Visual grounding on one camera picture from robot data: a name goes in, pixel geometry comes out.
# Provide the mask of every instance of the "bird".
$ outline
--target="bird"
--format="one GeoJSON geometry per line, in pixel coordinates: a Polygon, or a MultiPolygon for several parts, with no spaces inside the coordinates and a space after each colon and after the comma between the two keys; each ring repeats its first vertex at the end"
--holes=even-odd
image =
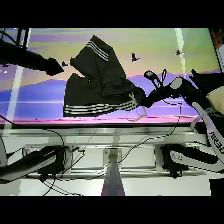
{"type": "Polygon", "coordinates": [[[64,66],[68,66],[68,64],[66,64],[64,61],[62,62],[62,67],[64,66]]]}
{"type": "Polygon", "coordinates": [[[132,56],[132,62],[138,61],[139,59],[141,59],[141,58],[136,58],[134,53],[132,53],[131,56],[132,56]]]}
{"type": "Polygon", "coordinates": [[[176,55],[181,55],[181,54],[183,54],[183,52],[181,52],[181,51],[179,51],[179,50],[177,50],[175,53],[176,53],[176,55]]]}

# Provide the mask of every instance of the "bird silhouette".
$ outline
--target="bird silhouette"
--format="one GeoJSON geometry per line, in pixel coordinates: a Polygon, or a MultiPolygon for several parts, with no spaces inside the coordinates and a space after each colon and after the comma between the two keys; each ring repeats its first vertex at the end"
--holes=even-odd
{"type": "Polygon", "coordinates": [[[179,50],[177,50],[175,53],[176,53],[176,55],[181,55],[181,54],[183,54],[183,52],[181,52],[181,51],[179,51],[179,50]]]}
{"type": "Polygon", "coordinates": [[[136,58],[134,53],[132,53],[131,56],[132,56],[132,62],[138,61],[139,59],[141,59],[141,58],[136,58]]]}
{"type": "Polygon", "coordinates": [[[68,66],[68,64],[66,64],[64,61],[62,62],[62,67],[64,66],[68,66]]]}

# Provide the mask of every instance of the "metal post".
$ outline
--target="metal post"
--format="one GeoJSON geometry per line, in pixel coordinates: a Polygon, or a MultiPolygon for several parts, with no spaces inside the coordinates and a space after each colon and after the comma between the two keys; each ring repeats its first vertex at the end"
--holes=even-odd
{"type": "Polygon", "coordinates": [[[101,196],[125,196],[117,163],[118,149],[111,149],[101,196]]]}

